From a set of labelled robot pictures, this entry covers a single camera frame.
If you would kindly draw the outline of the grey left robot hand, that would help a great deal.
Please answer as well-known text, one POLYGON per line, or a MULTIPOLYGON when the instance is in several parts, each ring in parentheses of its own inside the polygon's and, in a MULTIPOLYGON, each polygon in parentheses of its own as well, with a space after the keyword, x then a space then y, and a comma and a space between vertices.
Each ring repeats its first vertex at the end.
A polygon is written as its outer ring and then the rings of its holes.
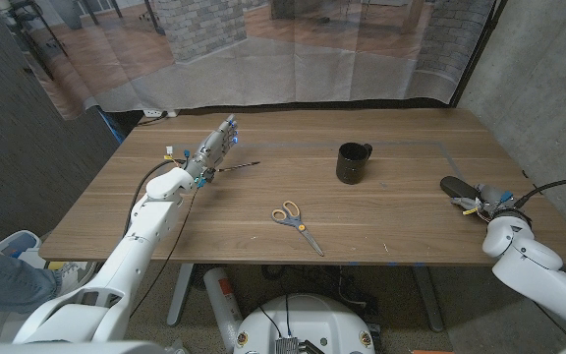
POLYGON ((235 115, 229 115, 222 124, 205 138, 184 164, 184 170, 197 183, 210 180, 217 166, 230 148, 238 142, 235 115))

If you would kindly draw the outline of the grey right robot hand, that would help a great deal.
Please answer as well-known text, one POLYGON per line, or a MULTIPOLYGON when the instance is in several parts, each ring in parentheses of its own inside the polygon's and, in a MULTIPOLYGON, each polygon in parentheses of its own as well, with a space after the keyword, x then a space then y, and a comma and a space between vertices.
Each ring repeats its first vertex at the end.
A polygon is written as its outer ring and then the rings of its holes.
POLYGON ((464 215, 476 214, 485 221, 491 221, 497 213, 512 208, 516 201, 510 191, 477 184, 475 187, 467 186, 457 197, 452 197, 450 203, 461 207, 464 215))

